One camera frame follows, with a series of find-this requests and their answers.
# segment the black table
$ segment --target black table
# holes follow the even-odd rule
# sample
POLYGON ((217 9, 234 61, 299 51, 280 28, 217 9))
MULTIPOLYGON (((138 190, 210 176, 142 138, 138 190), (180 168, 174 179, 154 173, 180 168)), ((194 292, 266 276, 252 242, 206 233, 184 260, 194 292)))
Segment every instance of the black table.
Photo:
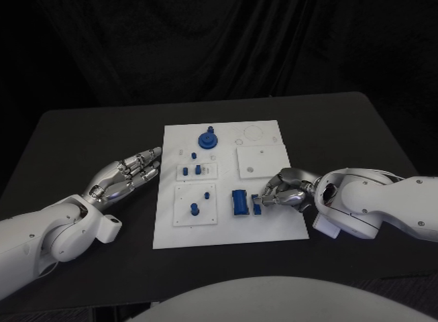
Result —
MULTIPOLYGON (((43 115, 0 200, 0 220, 80 193, 110 161, 162 145, 162 126, 278 120, 293 167, 324 174, 344 167, 400 176, 413 166, 360 93, 50 111, 43 115)), ((308 240, 152 250, 158 178, 105 213, 122 220, 110 244, 83 255, 0 302, 0 313, 164 300, 249 276, 331 281, 438 269, 438 244, 383 224, 374 240, 311 228, 308 240)))

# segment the black backdrop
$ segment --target black backdrop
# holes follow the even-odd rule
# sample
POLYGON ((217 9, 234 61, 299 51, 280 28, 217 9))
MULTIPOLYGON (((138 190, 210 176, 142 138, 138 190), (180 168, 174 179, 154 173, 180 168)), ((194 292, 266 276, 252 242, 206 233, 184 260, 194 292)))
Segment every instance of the black backdrop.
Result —
POLYGON ((4 2, 0 191, 48 109, 337 91, 438 175, 438 1, 4 2))

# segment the robotic hand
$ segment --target robotic hand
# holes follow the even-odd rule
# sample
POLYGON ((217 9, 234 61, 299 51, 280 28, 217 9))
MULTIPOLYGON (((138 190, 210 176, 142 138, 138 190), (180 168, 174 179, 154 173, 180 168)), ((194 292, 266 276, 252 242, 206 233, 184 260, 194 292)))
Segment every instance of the robotic hand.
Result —
POLYGON ((319 177, 285 168, 269 180, 262 197, 252 200, 263 206, 289 205, 299 212, 314 204, 318 215, 312 227, 331 238, 342 230, 373 239, 384 221, 414 238, 438 242, 435 177, 403 179, 390 172, 355 168, 319 177))
POLYGON ((155 177, 158 162, 152 160, 159 152, 154 148, 112 162, 82 195, 0 221, 0 300, 50 272, 57 262, 74 259, 95 238, 102 243, 113 241, 122 224, 100 211, 155 177))

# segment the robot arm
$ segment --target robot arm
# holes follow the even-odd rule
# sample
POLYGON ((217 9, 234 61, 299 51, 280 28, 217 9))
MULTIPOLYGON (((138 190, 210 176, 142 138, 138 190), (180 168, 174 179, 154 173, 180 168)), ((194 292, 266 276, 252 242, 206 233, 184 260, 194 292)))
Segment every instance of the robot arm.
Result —
POLYGON ((100 211, 155 177, 158 162, 151 161, 159 151, 155 148, 112 162, 80 196, 0 221, 0 300, 38 278, 46 268, 76 258, 95 238, 102 243, 113 241, 122 224, 100 211))
POLYGON ((332 171, 321 178, 314 175, 309 178, 299 169, 282 169, 275 177, 253 203, 265 205, 266 200, 272 200, 272 203, 292 205, 299 211, 304 210, 301 205, 314 203, 318 215, 312 227, 329 237, 335 238, 342 230, 358 238, 373 239, 384 221, 414 238, 438 242, 438 178, 403 179, 380 170, 353 168, 332 171), (276 188, 275 194, 269 195, 275 177, 288 182, 288 176, 295 189, 279 192, 276 188), (298 193, 301 198, 278 202, 288 191, 298 193))

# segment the gray floor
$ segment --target gray floor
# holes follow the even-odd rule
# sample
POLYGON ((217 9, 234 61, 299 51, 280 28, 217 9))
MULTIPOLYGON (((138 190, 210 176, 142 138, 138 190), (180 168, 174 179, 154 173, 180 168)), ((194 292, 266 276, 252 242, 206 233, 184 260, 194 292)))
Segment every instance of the gray floor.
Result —
MULTIPOLYGON (((438 272, 344 284, 391 299, 438 320, 438 272)), ((86 322, 90 320, 89 309, 0 317, 0 322, 86 322)))

